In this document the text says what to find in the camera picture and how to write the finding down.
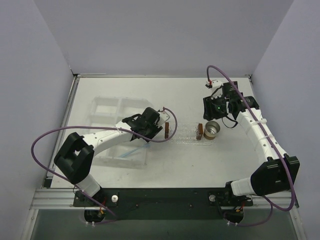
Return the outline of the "clear textured glass tray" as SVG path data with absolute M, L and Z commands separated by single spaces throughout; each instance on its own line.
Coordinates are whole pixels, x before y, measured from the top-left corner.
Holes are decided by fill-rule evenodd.
M 205 124 L 200 122 L 179 122 L 170 143 L 180 145 L 210 146 L 213 140 L 204 137 Z

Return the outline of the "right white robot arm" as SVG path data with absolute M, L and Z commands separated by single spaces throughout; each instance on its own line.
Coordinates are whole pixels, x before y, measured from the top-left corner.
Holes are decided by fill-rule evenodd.
M 231 181 L 232 194 L 266 196 L 288 191 L 295 182 L 300 162 L 278 144 L 255 98 L 237 93 L 237 85 L 237 81 L 214 80 L 206 85 L 211 95 L 203 98 L 203 118 L 211 121 L 232 115 L 232 121 L 244 129 L 257 154 L 259 167 L 250 177 Z

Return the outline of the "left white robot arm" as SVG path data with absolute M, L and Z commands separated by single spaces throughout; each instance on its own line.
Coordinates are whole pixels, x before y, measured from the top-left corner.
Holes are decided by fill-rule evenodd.
M 106 194 L 90 174 L 93 158 L 101 152 L 141 137 L 147 142 L 153 139 L 162 129 L 170 116 L 165 111 L 156 111 L 147 107 L 143 113 L 126 117 L 113 129 L 79 135 L 73 132 L 68 135 L 57 152 L 54 163 L 67 180 L 85 192 L 84 199 L 92 206 L 103 202 Z

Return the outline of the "cream metal cup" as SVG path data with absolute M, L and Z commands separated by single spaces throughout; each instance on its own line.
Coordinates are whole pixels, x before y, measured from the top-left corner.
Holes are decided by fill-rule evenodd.
M 216 121 L 208 121 L 204 126 L 203 136 L 207 140 L 213 140 L 217 137 L 221 127 Z

